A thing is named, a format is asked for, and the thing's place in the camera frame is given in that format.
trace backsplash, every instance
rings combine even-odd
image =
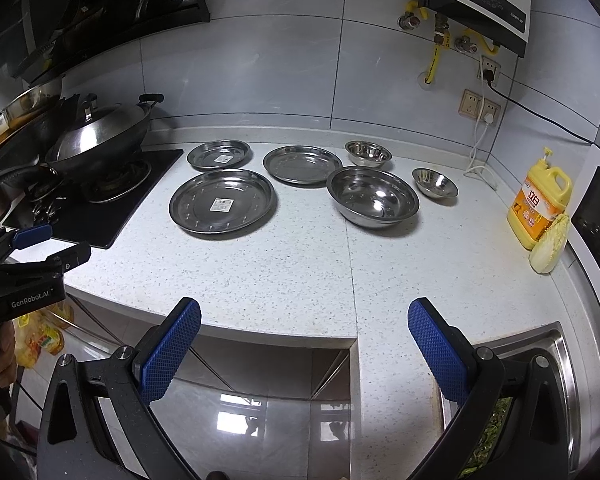
[[[407,140],[463,155],[474,121],[458,114],[462,91],[480,93],[477,56],[442,54],[429,91],[417,83],[433,53],[433,16],[397,26],[407,0],[206,0],[210,23],[124,44],[70,70],[64,94],[101,104],[162,92],[152,129],[259,124],[343,130]],[[525,59],[501,49],[496,88],[595,138],[600,125],[600,19],[587,0],[532,0]],[[463,27],[450,22],[452,36]],[[478,152],[513,188],[541,155],[576,177],[586,150],[515,105]],[[16,93],[0,92],[0,106]]]

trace yellow pump dispenser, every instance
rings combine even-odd
[[[563,170],[550,168],[546,158],[552,154],[544,149],[539,159],[526,174],[522,188],[507,212],[507,221],[525,249],[531,250],[564,212],[571,198],[573,183]]]

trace black glass cooktop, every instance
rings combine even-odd
[[[91,203],[78,194],[78,198],[62,206],[51,222],[53,238],[72,243],[88,242],[92,247],[109,249],[142,200],[182,153],[183,150],[142,152],[139,160],[147,161],[151,172],[137,187],[112,202]],[[32,204],[26,198],[4,222],[13,228],[31,227],[35,223]]]

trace cabbage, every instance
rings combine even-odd
[[[535,272],[547,274],[554,270],[567,243],[568,232],[569,215],[561,213],[544,232],[529,255],[529,263]]]

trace gas stove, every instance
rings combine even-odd
[[[4,225],[27,228],[49,223],[57,240],[109,249],[142,200],[182,153],[141,152],[124,166],[81,185],[49,176],[27,190]]]

